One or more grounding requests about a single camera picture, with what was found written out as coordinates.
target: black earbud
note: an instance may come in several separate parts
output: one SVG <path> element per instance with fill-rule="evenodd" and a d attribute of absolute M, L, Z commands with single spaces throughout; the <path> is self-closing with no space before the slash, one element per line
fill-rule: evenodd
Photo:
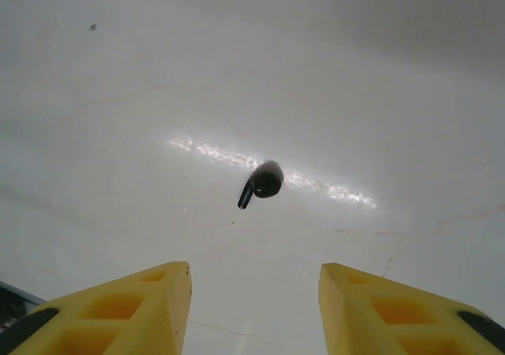
<path fill-rule="evenodd" d="M 270 161 L 262 164 L 256 168 L 245 183 L 244 190 L 238 199 L 238 207 L 246 209 L 253 193 L 261 199 L 275 196 L 279 193 L 283 180 L 284 175 L 276 162 Z"/>

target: dark object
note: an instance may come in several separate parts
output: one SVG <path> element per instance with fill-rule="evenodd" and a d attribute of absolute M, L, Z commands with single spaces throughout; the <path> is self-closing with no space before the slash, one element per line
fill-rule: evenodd
<path fill-rule="evenodd" d="M 493 346 L 505 353 L 505 329 L 488 317 L 460 310 L 458 316 Z"/>
<path fill-rule="evenodd" d="M 253 193 L 256 197 L 266 199 L 275 196 L 281 189 L 284 175 L 276 162 L 266 162 L 251 175 L 238 199 L 238 207 L 246 209 Z"/>
<path fill-rule="evenodd" d="M 0 355 L 14 351 L 58 312 L 59 310 L 56 308 L 47 308 L 19 319 L 13 326 L 0 334 Z"/>

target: white table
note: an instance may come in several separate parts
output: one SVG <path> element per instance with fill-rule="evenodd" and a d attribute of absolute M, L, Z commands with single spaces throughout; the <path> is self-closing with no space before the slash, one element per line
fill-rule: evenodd
<path fill-rule="evenodd" d="M 0 0 L 0 280 L 188 260 L 186 354 L 324 353 L 326 262 L 505 323 L 504 2 Z"/>

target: white surface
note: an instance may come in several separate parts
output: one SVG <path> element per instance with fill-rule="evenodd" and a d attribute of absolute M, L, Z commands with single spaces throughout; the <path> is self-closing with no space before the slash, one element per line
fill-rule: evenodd
<path fill-rule="evenodd" d="M 0 0 L 0 280 L 188 260 L 186 354 L 324 353 L 324 262 L 505 323 L 504 2 Z"/>

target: earbud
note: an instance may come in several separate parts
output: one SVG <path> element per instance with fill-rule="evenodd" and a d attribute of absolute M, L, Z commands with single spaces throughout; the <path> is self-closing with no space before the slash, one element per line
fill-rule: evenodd
<path fill-rule="evenodd" d="M 282 170 L 276 162 L 262 164 L 245 183 L 244 190 L 238 199 L 238 207 L 246 209 L 253 193 L 260 199 L 275 196 L 281 189 L 283 179 Z"/>

